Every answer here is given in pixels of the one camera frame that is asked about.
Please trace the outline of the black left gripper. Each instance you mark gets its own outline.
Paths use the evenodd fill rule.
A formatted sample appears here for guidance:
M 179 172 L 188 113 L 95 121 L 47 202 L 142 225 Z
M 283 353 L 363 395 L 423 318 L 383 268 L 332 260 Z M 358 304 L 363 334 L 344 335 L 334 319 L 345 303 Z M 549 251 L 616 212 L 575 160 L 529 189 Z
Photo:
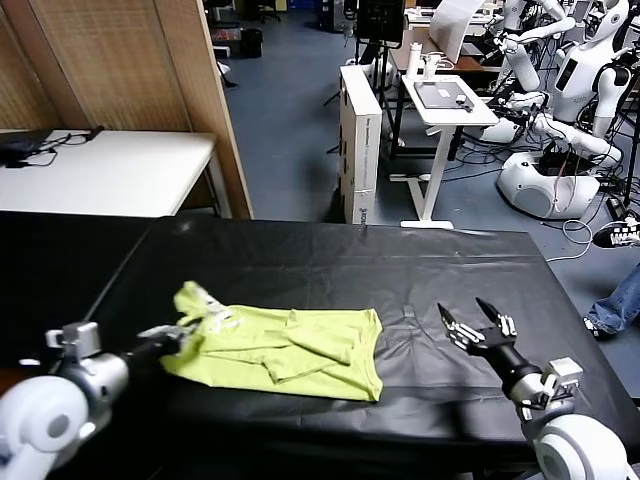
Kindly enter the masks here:
M 130 373 L 139 373 L 151 368 L 167 355 L 183 352 L 196 335 L 179 325 L 158 325 L 138 333 L 146 338 L 124 353 L 124 361 Z

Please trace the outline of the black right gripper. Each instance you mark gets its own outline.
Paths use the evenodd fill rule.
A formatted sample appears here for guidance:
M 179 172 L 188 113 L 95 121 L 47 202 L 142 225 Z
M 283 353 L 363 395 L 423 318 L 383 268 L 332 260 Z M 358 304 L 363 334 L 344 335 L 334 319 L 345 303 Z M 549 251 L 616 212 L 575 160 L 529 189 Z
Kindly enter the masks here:
M 515 348 L 517 335 L 513 318 L 493 304 L 476 298 L 476 303 L 501 333 L 483 333 L 457 322 L 451 312 L 438 303 L 440 319 L 449 340 L 459 348 L 467 348 L 471 356 L 486 360 L 502 382 L 502 391 L 510 400 L 535 396 L 542 387 L 542 370 L 525 359 Z

